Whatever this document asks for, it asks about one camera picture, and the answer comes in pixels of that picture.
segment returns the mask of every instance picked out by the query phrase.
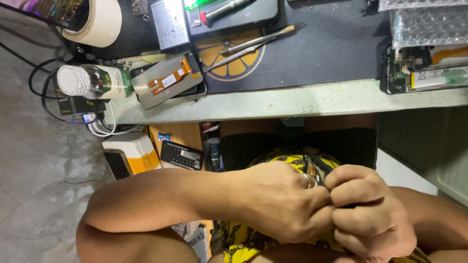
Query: silver ring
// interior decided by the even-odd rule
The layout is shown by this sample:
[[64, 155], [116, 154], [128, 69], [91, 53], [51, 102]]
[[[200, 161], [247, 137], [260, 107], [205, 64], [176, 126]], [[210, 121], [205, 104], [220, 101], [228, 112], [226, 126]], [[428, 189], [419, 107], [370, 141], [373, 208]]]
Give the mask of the silver ring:
[[306, 180], [307, 180], [307, 187], [306, 187], [306, 189], [312, 188], [312, 181], [310, 180], [309, 175], [303, 174], [303, 173], [301, 173], [301, 175], [303, 175], [303, 176], [306, 178]]

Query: black repair mat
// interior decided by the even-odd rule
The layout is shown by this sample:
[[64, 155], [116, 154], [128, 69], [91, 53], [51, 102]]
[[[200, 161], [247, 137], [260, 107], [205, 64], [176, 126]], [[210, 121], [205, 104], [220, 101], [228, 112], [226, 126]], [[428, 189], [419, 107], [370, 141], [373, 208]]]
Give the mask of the black repair mat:
[[[391, 43], [390, 22], [388, 12], [363, 12], [366, 8], [364, 0], [284, 0], [279, 23], [266, 32], [300, 21], [307, 21], [307, 26], [267, 43], [242, 62], [205, 74], [207, 93], [377, 78], [381, 52]], [[242, 41], [255, 36], [248, 34], [241, 35]], [[196, 42], [196, 47], [203, 63], [213, 64], [224, 59], [214, 54], [223, 43], [240, 42], [239, 38], [219, 36], [218, 42]]]

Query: small black device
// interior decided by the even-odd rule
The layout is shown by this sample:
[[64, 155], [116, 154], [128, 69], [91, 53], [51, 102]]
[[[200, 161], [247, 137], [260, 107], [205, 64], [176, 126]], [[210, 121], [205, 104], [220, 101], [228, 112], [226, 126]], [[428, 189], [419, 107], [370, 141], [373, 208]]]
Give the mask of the small black device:
[[200, 171], [203, 165], [203, 152], [175, 142], [163, 141], [161, 160], [189, 170]]
[[132, 169], [123, 151], [106, 149], [104, 151], [104, 157], [116, 180], [125, 179], [133, 175]]
[[0, 0], [0, 7], [71, 31], [82, 29], [89, 17], [89, 0]]

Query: masking tape roll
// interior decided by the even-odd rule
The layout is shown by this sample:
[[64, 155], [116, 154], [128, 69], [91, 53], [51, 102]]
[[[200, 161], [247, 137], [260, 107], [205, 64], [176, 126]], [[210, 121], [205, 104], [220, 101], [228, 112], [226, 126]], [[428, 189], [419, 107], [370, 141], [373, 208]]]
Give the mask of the masking tape roll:
[[117, 0], [89, 0], [89, 18], [78, 32], [61, 30], [68, 40], [95, 47], [115, 42], [122, 28], [122, 11]]

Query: person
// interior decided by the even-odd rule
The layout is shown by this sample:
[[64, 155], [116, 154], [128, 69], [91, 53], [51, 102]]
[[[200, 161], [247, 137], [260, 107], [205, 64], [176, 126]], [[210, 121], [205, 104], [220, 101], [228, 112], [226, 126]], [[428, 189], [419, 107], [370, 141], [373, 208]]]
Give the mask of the person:
[[292, 130], [229, 121], [221, 136], [227, 172], [159, 169], [98, 189], [77, 230], [81, 261], [197, 263], [170, 226], [209, 219], [210, 263], [468, 262], [466, 209], [375, 172], [373, 115]]

